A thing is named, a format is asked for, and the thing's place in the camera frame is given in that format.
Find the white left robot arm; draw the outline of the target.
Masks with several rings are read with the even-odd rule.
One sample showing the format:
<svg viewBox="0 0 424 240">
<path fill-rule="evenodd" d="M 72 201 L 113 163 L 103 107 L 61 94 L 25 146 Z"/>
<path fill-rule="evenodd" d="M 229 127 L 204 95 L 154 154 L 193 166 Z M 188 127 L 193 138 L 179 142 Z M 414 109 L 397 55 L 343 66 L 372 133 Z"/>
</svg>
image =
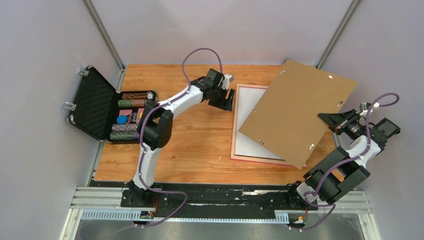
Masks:
<svg viewBox="0 0 424 240">
<path fill-rule="evenodd" d="M 133 179 L 128 183 L 130 193 L 140 206 L 149 206 L 153 201 L 150 189 L 154 184 L 155 169 L 162 149 L 172 136 L 176 117 L 194 105 L 204 101 L 208 105 L 231 112 L 235 90 L 230 88 L 234 77 L 210 69 L 205 76 L 189 81 L 176 95 L 160 101 L 149 101 L 138 125 L 140 155 Z"/>
</svg>

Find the brown cardboard backing board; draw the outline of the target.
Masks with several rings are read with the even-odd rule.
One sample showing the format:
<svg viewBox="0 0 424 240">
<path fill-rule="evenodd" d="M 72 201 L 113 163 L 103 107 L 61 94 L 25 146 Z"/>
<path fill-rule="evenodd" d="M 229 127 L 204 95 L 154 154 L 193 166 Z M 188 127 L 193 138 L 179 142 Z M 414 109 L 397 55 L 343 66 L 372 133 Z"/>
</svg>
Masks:
<svg viewBox="0 0 424 240">
<path fill-rule="evenodd" d="M 357 82 L 288 59 L 239 131 L 301 169 L 328 126 L 319 113 L 338 113 Z"/>
</svg>

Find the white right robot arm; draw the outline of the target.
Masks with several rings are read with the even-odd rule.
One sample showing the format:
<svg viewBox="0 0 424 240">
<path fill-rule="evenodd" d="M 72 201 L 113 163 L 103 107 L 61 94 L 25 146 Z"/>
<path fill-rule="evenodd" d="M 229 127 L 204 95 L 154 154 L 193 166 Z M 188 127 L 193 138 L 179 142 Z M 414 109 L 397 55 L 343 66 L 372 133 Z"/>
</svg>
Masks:
<svg viewBox="0 0 424 240">
<path fill-rule="evenodd" d="M 369 176 L 367 161 L 380 154 L 388 140 L 401 129 L 387 118 L 377 124 L 362 124 L 354 109 L 343 113 L 317 115 L 336 135 L 346 134 L 351 140 L 347 148 L 338 146 L 311 168 L 285 195 L 292 209 L 305 208 L 317 200 L 334 204 Z"/>
</svg>

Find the wooden picture frame pink inlay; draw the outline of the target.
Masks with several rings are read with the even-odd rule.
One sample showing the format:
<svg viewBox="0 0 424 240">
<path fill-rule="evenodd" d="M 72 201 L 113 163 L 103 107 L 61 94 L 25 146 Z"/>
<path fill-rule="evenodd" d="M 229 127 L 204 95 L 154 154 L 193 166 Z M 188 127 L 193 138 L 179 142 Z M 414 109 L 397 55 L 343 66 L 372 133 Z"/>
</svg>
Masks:
<svg viewBox="0 0 424 240">
<path fill-rule="evenodd" d="M 289 121 L 283 118 L 276 93 L 266 94 L 266 90 L 260 85 L 236 86 L 230 158 L 301 169 L 310 151 L 301 150 L 296 157 L 296 150 L 306 142 L 300 140 L 294 148 L 289 147 L 291 140 L 300 138 L 288 130 Z"/>
</svg>

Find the city buildings photo print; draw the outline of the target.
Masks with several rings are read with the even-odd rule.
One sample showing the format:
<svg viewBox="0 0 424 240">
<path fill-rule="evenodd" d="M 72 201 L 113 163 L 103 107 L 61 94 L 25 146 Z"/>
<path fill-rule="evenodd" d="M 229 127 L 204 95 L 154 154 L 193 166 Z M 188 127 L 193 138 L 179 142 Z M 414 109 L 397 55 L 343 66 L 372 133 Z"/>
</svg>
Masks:
<svg viewBox="0 0 424 240">
<path fill-rule="evenodd" d="M 266 91 L 266 86 L 238 84 L 236 88 L 232 142 L 230 158 L 232 160 L 286 165 L 287 162 L 239 132 L 251 111 Z"/>
</svg>

